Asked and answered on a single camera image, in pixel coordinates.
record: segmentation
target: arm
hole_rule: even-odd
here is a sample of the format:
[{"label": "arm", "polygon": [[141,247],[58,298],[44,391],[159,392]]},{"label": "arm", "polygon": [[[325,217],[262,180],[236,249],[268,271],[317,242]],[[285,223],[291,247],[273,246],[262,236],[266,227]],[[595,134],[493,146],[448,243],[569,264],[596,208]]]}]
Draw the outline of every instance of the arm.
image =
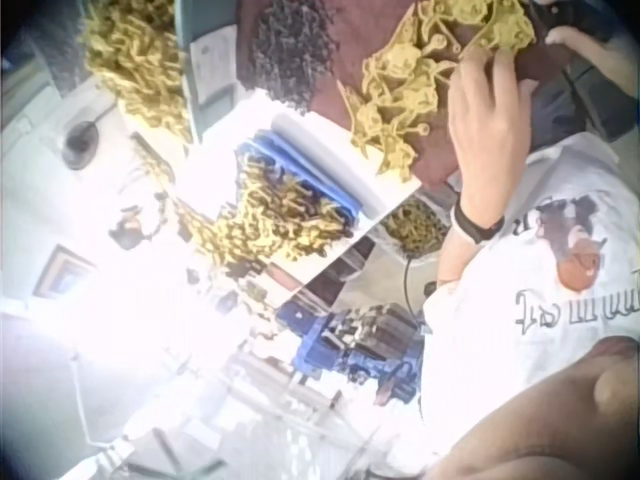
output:
[{"label": "arm", "polygon": [[463,238],[457,230],[454,228],[449,230],[440,251],[438,287],[460,280],[462,272],[479,251],[478,245]]},{"label": "arm", "polygon": [[[531,95],[537,83],[518,85],[514,56],[500,50],[486,73],[491,55],[469,50],[451,77],[449,133],[462,174],[460,206],[478,227],[497,224],[522,179],[531,148]],[[445,239],[438,265],[438,285],[460,280],[480,251],[455,229]]]},{"label": "arm", "polygon": [[[557,0],[536,0],[541,5],[550,5]],[[620,34],[607,44],[591,38],[579,30],[556,27],[547,34],[547,45],[565,45],[585,60],[591,62],[602,74],[615,83],[627,95],[638,98],[640,90],[638,72],[638,45],[628,34]]]}]

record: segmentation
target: bright light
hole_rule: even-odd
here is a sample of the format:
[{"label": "bright light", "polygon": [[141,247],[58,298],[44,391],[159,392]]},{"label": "bright light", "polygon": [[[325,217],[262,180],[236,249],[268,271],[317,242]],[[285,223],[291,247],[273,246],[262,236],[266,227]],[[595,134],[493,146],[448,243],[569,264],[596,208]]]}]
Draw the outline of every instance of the bright light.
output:
[{"label": "bright light", "polygon": [[134,373],[161,368],[166,349],[218,369],[249,333],[246,311],[220,317],[186,284],[184,264],[150,249],[101,270],[55,308],[43,330],[87,360]]},{"label": "bright light", "polygon": [[177,377],[144,408],[133,414],[123,433],[130,440],[143,437],[153,428],[177,427],[202,395],[204,383],[190,375]]}]

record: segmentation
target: wristwatch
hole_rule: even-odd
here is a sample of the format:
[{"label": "wristwatch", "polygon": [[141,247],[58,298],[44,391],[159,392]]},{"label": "wristwatch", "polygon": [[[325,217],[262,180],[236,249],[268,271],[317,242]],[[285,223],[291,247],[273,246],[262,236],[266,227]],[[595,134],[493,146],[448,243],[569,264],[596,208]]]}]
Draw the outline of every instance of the wristwatch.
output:
[{"label": "wristwatch", "polygon": [[489,228],[482,228],[473,223],[460,207],[460,197],[451,210],[451,225],[464,238],[475,245],[485,245],[504,227],[504,216]]}]

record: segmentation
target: framed picture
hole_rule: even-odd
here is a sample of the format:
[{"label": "framed picture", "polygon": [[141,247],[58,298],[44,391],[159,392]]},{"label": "framed picture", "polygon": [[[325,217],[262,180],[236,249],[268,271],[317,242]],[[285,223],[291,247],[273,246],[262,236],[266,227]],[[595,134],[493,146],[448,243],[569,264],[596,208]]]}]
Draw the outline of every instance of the framed picture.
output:
[{"label": "framed picture", "polygon": [[56,245],[36,284],[33,295],[58,299],[69,293],[95,270],[88,260],[62,245]]}]

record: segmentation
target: yellow plastic parts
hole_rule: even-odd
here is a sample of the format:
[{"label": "yellow plastic parts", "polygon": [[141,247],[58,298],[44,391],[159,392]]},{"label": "yellow plastic parts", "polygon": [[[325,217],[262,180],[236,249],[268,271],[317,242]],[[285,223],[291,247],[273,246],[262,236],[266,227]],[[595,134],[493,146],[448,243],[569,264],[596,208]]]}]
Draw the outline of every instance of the yellow plastic parts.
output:
[{"label": "yellow plastic parts", "polygon": [[[464,48],[451,25],[478,27]],[[533,26],[517,0],[429,0],[412,5],[389,44],[364,60],[362,93],[338,81],[351,117],[352,144],[367,157],[371,145],[384,152],[378,173],[399,172],[411,178],[416,152],[405,135],[426,136],[421,118],[439,108],[438,85],[449,84],[457,62],[436,61],[434,54],[462,58],[469,46],[518,51],[535,40]]]}]

